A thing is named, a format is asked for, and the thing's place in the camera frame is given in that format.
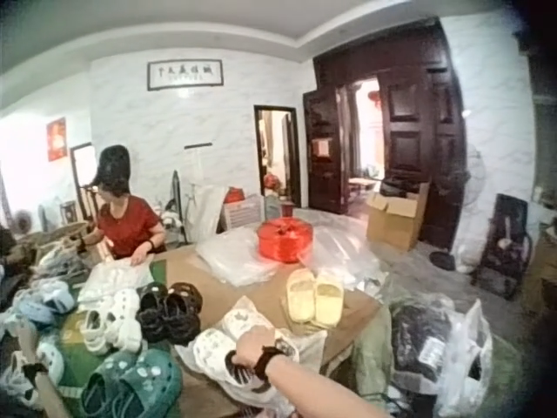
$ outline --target teal clog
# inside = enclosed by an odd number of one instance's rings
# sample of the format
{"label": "teal clog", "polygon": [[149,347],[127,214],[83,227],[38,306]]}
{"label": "teal clog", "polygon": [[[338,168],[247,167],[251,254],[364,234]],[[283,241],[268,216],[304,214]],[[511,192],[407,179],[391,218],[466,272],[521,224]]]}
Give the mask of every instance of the teal clog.
{"label": "teal clog", "polygon": [[108,356],[91,374],[81,393],[80,407],[87,418],[109,416],[111,405],[119,393],[118,380],[135,364],[138,357],[125,351]]}
{"label": "teal clog", "polygon": [[179,366],[165,351],[150,349],[119,380],[112,418],[164,418],[182,390]]}

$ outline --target wristband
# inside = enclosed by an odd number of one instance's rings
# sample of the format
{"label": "wristband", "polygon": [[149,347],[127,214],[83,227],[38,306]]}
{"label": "wristband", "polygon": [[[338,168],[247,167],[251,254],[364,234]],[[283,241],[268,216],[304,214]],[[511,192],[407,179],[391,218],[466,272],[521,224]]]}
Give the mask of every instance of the wristband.
{"label": "wristband", "polygon": [[23,375],[31,383],[31,385],[33,385],[34,388],[37,388],[37,385],[35,384],[35,379],[37,378],[37,374],[49,373],[49,371],[46,369],[43,363],[24,364],[22,370],[23,370]]}
{"label": "wristband", "polygon": [[285,355],[285,354],[276,347],[263,347],[263,353],[261,354],[261,357],[259,357],[259,360],[255,364],[255,367],[253,368],[253,372],[261,381],[269,380],[265,371],[267,369],[267,365],[269,364],[269,361],[271,361],[271,359],[275,355]]}

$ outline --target framed calligraphy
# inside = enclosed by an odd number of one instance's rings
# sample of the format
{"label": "framed calligraphy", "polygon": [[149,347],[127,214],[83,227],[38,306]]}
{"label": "framed calligraphy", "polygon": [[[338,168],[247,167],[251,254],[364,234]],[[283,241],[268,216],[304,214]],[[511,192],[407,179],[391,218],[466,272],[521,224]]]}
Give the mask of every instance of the framed calligraphy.
{"label": "framed calligraphy", "polygon": [[147,63],[147,91],[225,85],[220,59],[169,59]]}

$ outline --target hand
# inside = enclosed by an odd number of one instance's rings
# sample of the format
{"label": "hand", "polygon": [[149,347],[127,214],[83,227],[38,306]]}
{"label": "hand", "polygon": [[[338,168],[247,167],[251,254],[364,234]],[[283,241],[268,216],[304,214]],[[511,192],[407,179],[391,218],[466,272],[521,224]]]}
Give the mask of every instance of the hand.
{"label": "hand", "polygon": [[17,340],[23,355],[29,363],[37,363],[38,332],[26,318],[21,318],[16,328]]}
{"label": "hand", "polygon": [[263,347],[274,346],[275,330],[256,326],[244,333],[236,343],[236,355],[232,362],[254,368],[263,353]]}
{"label": "hand", "polygon": [[138,266],[141,263],[143,263],[147,258],[147,253],[149,252],[150,249],[151,249],[151,244],[149,243],[143,243],[142,245],[140,245],[138,248],[136,248],[136,251],[134,251],[133,254],[131,255],[130,264],[132,266]]}

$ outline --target doorway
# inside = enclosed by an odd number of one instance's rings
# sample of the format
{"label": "doorway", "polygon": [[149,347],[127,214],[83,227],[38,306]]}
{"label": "doorway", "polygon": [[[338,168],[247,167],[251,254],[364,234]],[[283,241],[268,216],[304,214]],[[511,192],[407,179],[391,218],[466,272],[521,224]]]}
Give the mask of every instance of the doorway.
{"label": "doorway", "polygon": [[253,106],[263,196],[277,196],[300,207],[298,121],[296,109]]}
{"label": "doorway", "polygon": [[385,138],[379,80],[369,78],[348,87],[352,131],[349,136],[348,211],[367,219],[366,200],[385,178]]}

